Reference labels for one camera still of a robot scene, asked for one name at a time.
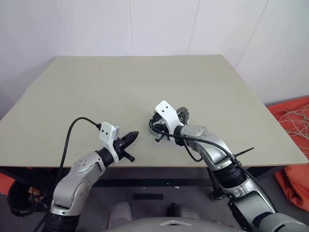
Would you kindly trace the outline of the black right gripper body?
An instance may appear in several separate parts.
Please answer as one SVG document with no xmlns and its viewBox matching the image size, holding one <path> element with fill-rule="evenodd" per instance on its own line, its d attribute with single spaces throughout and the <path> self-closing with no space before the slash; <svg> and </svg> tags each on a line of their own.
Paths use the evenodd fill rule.
<svg viewBox="0 0 309 232">
<path fill-rule="evenodd" d="M 168 130 L 163 118 L 158 113 L 155 113 L 153 115 L 153 117 L 151 119 L 151 124 L 152 124 L 152 127 L 155 128 L 158 131 L 161 131 L 161 132 L 164 132 L 164 133 L 169 133 L 169 130 Z M 160 142 L 160 140 L 165 137 L 164 135 L 162 135 L 160 133 L 156 133 L 152 129 L 151 129 L 151 134 L 155 137 L 155 140 L 157 142 Z"/>
</svg>

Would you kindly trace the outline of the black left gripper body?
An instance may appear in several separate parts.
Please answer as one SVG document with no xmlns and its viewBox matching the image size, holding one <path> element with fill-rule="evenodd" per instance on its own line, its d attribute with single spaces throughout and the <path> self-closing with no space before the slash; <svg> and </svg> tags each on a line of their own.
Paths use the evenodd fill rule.
<svg viewBox="0 0 309 232">
<path fill-rule="evenodd" d="M 125 151 L 126 148 L 122 148 L 123 141 L 122 138 L 118 138 L 113 142 L 113 147 L 118 155 L 119 160 L 126 158 L 130 162 L 134 162 L 134 157 Z"/>
</svg>

